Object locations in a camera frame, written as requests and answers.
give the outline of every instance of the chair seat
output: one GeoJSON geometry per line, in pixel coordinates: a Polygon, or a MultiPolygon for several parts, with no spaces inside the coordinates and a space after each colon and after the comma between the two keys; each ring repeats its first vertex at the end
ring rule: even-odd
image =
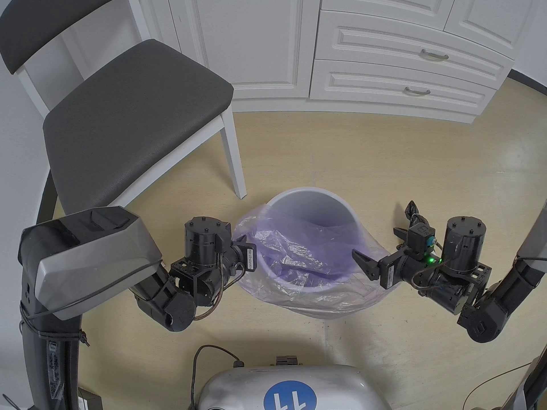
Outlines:
{"type": "Polygon", "coordinates": [[[51,174],[67,214],[113,202],[231,103],[233,87],[154,39],[113,59],[45,118],[51,174]]]}

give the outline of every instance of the beige floor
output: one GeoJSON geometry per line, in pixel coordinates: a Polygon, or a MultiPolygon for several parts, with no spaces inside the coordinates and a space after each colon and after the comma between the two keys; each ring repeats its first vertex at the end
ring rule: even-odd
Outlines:
{"type": "MultiPolygon", "coordinates": [[[[511,260],[547,198],[547,97],[507,80],[481,117],[465,125],[346,113],[235,114],[248,196],[234,195],[220,138],[213,138],[148,188],[129,209],[171,261],[184,254],[184,223],[210,215],[236,223],[296,186],[339,194],[367,229],[394,250],[394,225],[410,199],[439,232],[448,218],[487,225],[482,261],[491,282],[511,260]]],[[[186,408],[191,360],[204,343],[247,366],[295,354],[305,364],[345,363],[372,373],[393,408],[459,409],[485,379],[539,354],[547,342],[547,288],[540,286],[495,341],[474,343],[456,317],[402,285],[380,304],[323,322],[264,304],[238,286],[208,319],[169,333],[142,314],[128,291],[84,316],[80,383],[105,409],[186,408]]],[[[197,385],[229,368],[204,352],[197,385]]],[[[523,372],[473,393],[467,408],[502,405],[523,372]]]]}

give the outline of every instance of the silver handle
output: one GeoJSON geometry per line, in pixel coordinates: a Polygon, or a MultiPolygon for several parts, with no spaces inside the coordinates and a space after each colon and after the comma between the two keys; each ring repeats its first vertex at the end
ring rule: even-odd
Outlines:
{"type": "Polygon", "coordinates": [[[431,90],[427,90],[427,91],[416,91],[416,90],[411,90],[411,89],[408,88],[407,86],[405,87],[405,92],[411,92],[412,94],[419,94],[420,96],[425,96],[426,94],[431,94],[431,90]]]}
{"type": "Polygon", "coordinates": [[[421,55],[426,55],[430,58],[437,58],[437,59],[448,59],[448,55],[437,55],[436,53],[431,53],[430,51],[427,51],[426,49],[422,49],[420,52],[421,55]]]}

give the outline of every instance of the trash bag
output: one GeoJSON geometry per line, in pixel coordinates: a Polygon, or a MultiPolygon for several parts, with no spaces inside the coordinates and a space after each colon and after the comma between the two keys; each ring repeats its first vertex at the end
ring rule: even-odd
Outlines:
{"type": "Polygon", "coordinates": [[[374,260],[389,255],[357,223],[319,226],[263,205],[244,216],[234,238],[256,244],[257,263],[239,285],[255,298],[318,319],[334,319],[368,308],[390,290],[369,280],[352,249],[374,260]]]}

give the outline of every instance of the white chair leg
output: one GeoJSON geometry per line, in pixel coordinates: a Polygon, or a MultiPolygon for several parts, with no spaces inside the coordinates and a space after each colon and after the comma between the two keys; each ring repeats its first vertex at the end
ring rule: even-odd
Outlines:
{"type": "Polygon", "coordinates": [[[232,105],[221,114],[224,128],[221,129],[222,144],[226,152],[226,160],[230,169],[230,176],[234,183],[234,190],[237,197],[243,199],[247,195],[245,180],[243,178],[243,168],[241,167],[241,158],[239,147],[237,146],[236,127],[234,126],[234,116],[232,115],[232,105]]]}

